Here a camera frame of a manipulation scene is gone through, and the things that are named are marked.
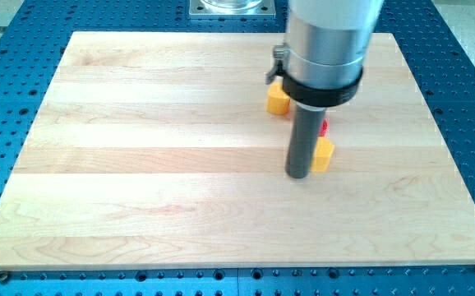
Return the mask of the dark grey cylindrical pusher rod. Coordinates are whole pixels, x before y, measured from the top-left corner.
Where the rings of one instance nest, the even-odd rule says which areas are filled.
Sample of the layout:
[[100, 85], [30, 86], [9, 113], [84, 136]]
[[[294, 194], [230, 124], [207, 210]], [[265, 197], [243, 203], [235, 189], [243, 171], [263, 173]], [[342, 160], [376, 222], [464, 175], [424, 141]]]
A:
[[325, 111], [326, 108], [296, 104], [285, 161], [285, 172], [289, 177], [305, 178], [310, 173]]

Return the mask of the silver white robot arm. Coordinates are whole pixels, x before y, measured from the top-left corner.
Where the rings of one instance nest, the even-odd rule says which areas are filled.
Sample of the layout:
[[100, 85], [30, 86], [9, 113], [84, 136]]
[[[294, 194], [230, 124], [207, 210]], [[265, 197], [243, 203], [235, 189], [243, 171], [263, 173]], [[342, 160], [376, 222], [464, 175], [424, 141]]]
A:
[[266, 84], [282, 80], [295, 102], [285, 161], [291, 178], [305, 178], [328, 108], [357, 93], [363, 61], [383, 0], [291, 0], [284, 41], [273, 48]]

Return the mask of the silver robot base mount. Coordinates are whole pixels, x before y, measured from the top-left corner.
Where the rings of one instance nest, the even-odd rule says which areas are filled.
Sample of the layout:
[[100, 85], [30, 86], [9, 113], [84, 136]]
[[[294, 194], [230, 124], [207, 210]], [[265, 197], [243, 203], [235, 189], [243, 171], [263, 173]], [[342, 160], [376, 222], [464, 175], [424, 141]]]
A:
[[220, 16], [274, 16], [274, 0], [190, 0], [189, 15], [197, 17]]

